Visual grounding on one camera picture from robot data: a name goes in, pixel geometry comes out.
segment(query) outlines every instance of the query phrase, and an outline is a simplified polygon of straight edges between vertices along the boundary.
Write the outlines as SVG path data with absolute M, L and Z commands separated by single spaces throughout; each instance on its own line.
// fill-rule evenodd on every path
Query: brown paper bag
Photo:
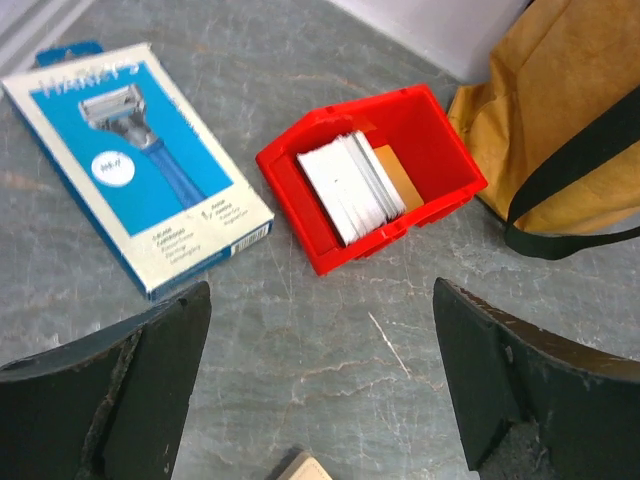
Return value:
M 640 0 L 535 0 L 494 48 L 490 67 L 489 82 L 458 90 L 449 119 L 489 182 L 480 198 L 515 224 L 512 231 L 584 234 L 640 211 L 640 134 L 628 131 L 640 125 Z M 585 176 L 567 178 L 565 186 L 556 182 L 557 192 L 549 187 L 537 205 L 519 198 L 524 210 L 511 217 L 522 215 L 509 218 L 514 196 L 541 165 L 555 162 L 545 166 L 546 178 L 536 172 L 521 197 L 565 172 L 571 177 L 590 161 L 585 157 L 611 145 L 611 157 L 594 160 L 601 166 L 584 167 Z M 581 242 L 555 254 L 551 247 L 537 254 L 539 243 L 516 250 L 561 258 L 585 248 Z

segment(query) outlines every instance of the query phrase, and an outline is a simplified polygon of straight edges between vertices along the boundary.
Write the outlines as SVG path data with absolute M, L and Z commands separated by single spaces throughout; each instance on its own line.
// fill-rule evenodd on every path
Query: bag handle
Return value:
M 514 225 L 535 206 L 639 140 L 640 85 L 560 147 L 525 180 L 509 206 L 504 232 L 506 244 L 522 255 L 558 260 L 585 248 L 640 236 L 640 226 L 601 235 L 548 236 L 527 233 Z

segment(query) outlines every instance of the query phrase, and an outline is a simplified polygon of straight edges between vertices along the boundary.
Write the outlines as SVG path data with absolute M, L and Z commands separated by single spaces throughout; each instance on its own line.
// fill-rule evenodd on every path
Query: stone floor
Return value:
M 455 82 L 323 0 L 176 5 L 98 2 L 63 39 L 151 41 L 276 212 L 267 240 L 201 276 L 213 317 L 174 479 L 263 479 L 296 445 L 341 480 L 477 478 L 465 466 L 435 335 L 438 276 L 640 359 L 638 241 L 555 263 L 521 258 L 473 201 L 318 278 L 255 154 L 314 107 L 419 82 L 446 105 Z M 0 363 L 147 308 L 6 99 L 0 218 Z

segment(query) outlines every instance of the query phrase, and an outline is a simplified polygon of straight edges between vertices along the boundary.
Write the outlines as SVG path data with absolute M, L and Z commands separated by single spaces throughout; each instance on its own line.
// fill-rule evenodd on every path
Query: red plastic bin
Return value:
M 425 203 L 344 247 L 297 155 L 356 130 L 373 148 L 391 146 Z M 413 225 L 441 219 L 487 186 L 426 85 L 313 110 L 262 150 L 256 161 L 318 275 L 372 255 Z

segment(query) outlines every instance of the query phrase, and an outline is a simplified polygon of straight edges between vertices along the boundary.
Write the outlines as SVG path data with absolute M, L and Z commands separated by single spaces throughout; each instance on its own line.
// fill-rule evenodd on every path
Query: razor box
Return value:
M 2 84 L 150 300 L 270 232 L 273 213 L 150 44 L 94 51 Z

